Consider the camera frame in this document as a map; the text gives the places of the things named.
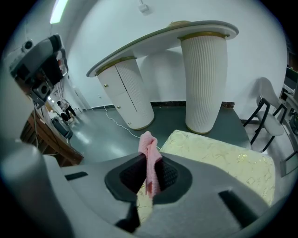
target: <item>wooden furniture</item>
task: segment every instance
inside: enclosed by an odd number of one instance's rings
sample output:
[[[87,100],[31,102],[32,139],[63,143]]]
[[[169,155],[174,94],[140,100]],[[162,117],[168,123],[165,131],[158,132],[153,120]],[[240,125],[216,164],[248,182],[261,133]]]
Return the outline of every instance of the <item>wooden furniture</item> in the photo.
[[[83,156],[65,143],[59,136],[54,135],[50,128],[40,120],[38,114],[36,114],[36,129],[38,149],[42,154],[53,155],[60,167],[80,164]],[[24,126],[20,139],[23,142],[36,146],[33,113]]]
[[[87,77],[97,76],[128,126],[141,129],[150,124],[154,114],[135,59],[181,46],[186,73],[186,125],[192,132],[208,133],[224,96],[226,40],[235,38],[238,32],[234,25],[222,21],[172,24],[111,53],[95,64]]]

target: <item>gold trim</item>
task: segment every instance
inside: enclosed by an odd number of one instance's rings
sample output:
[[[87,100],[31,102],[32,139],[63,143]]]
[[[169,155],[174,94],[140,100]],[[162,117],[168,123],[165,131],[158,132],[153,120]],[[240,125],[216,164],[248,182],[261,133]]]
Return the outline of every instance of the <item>gold trim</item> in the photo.
[[[152,121],[151,121],[148,125],[146,125],[146,126],[144,126],[144,127],[137,128],[137,129],[132,129],[132,128],[131,128],[131,129],[134,130],[134,131],[139,131],[139,130],[145,129],[146,127],[150,126],[150,125],[153,123],[154,119],[155,119],[155,116],[153,117]]]
[[[116,59],[112,62],[107,63],[106,65],[100,67],[97,71],[96,71],[96,76],[98,76],[101,72],[105,71],[106,69],[114,66],[115,64],[118,64],[122,61],[126,61],[126,60],[135,60],[136,57],[135,56],[128,56],[128,57],[122,57],[120,59]]]
[[[224,34],[221,34],[219,32],[196,32],[196,33],[191,33],[191,34],[188,34],[188,35],[185,35],[185,36],[182,36],[182,37],[178,37],[178,39],[180,41],[184,41],[184,40],[194,38],[194,37],[198,37],[198,36],[217,36],[217,37],[221,37],[221,38],[224,38],[224,39],[226,37],[229,37],[229,35],[224,35]]]
[[[192,133],[194,133],[194,134],[199,134],[199,135],[204,135],[204,134],[208,134],[209,132],[211,132],[211,130],[210,131],[208,131],[208,132],[195,132],[195,131],[193,131],[193,130],[191,130],[187,125],[186,125],[186,128],[188,129],[188,130],[190,130]]]

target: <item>white wall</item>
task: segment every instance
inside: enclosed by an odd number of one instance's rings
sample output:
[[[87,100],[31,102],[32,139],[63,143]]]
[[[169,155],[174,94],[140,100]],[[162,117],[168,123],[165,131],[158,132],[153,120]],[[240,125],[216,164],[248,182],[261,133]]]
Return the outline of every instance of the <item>white wall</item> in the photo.
[[[143,0],[149,11],[138,11],[137,0],[99,0],[85,17],[68,54],[69,75],[92,106],[111,104],[97,78],[86,72],[125,44],[178,20],[221,20],[239,29],[228,41],[228,75],[224,101],[247,119],[256,108],[255,82],[267,77],[281,91],[286,43],[278,21],[253,0]],[[152,101],[185,100],[181,48],[138,59]]]

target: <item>cabinet door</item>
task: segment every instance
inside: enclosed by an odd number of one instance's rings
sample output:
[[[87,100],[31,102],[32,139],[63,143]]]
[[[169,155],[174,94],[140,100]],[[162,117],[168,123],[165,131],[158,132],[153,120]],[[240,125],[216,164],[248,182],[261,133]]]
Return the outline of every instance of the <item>cabinet door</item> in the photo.
[[[111,99],[115,108],[122,116],[126,124],[132,129],[138,129],[138,114],[127,92]]]
[[[115,66],[112,66],[101,72],[97,78],[110,98],[126,92],[126,89]]]

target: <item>yellow patterned mattress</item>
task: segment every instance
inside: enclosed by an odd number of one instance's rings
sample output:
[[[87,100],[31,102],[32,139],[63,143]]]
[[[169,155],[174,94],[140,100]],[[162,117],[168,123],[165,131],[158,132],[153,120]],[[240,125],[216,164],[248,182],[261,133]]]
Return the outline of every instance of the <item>yellow patterned mattress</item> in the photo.
[[[275,189],[275,167],[271,157],[236,145],[190,132],[175,130],[160,152],[214,165],[251,188],[270,206]],[[151,213],[145,188],[138,192],[138,213],[144,222]]]

